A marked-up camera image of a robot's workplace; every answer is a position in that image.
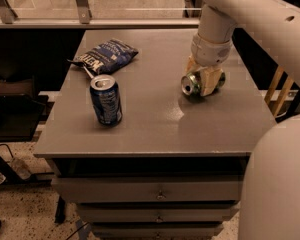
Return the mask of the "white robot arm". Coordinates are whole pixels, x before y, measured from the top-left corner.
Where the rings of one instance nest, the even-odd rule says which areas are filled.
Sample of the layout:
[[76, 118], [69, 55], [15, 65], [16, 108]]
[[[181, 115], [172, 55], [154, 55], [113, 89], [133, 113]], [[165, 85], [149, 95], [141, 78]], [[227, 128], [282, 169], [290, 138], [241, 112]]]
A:
[[[231, 36], [242, 27], [276, 61], [268, 89], [284, 99], [300, 87], [300, 8], [282, 0], [202, 0], [186, 74], [187, 95], [207, 96], [221, 81]], [[271, 128], [244, 176], [238, 240], [300, 240], [300, 114]]]

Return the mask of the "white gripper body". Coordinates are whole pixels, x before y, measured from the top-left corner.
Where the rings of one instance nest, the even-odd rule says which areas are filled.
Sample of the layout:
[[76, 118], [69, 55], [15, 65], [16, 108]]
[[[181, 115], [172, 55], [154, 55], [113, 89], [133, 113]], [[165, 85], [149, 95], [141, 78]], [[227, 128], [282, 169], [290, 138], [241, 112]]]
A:
[[194, 61], [202, 67], [214, 66], [228, 58], [231, 47], [231, 41], [211, 43], [200, 37], [199, 34], [195, 34], [191, 43], [191, 53]]

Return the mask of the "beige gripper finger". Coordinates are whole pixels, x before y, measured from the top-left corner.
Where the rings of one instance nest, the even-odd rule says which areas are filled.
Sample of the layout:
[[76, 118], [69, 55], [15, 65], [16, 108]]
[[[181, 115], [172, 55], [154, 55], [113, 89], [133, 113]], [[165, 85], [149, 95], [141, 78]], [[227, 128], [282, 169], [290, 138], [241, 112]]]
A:
[[188, 57], [185, 73], [188, 74], [188, 73], [196, 72], [199, 69], [199, 67], [200, 65], [195, 61], [194, 57], [190, 55]]
[[220, 66], [205, 67], [200, 71], [201, 77], [201, 96], [210, 95], [218, 85], [223, 70]]

